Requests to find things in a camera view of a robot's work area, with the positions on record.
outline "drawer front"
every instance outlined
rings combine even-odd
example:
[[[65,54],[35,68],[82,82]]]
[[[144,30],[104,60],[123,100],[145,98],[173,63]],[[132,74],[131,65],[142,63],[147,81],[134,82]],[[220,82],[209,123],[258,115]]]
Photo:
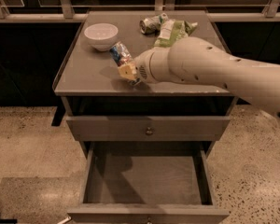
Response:
[[[78,141],[216,141],[229,117],[103,117],[67,118]]]
[[[218,224],[200,142],[92,142],[76,223]]]

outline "drawer knob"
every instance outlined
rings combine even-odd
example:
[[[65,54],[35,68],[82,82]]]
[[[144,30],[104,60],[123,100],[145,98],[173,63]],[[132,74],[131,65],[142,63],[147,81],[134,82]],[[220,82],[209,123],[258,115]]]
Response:
[[[146,134],[147,134],[148,136],[150,136],[150,135],[153,134],[153,131],[152,131],[152,129],[151,129],[150,127],[147,127]]]

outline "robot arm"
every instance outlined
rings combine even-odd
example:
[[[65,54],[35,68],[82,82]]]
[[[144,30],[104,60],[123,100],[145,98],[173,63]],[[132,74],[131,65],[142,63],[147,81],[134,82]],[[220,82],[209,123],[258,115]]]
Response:
[[[280,118],[280,65],[231,56],[197,37],[154,48],[135,58],[146,82],[215,85]]]

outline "closed drawer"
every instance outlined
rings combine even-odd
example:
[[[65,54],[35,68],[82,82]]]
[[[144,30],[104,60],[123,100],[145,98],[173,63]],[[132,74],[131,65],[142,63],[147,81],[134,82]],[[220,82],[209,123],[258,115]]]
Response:
[[[216,141],[229,117],[79,116],[67,123],[78,141]]]
[[[201,142],[91,142],[76,223],[219,223]]]

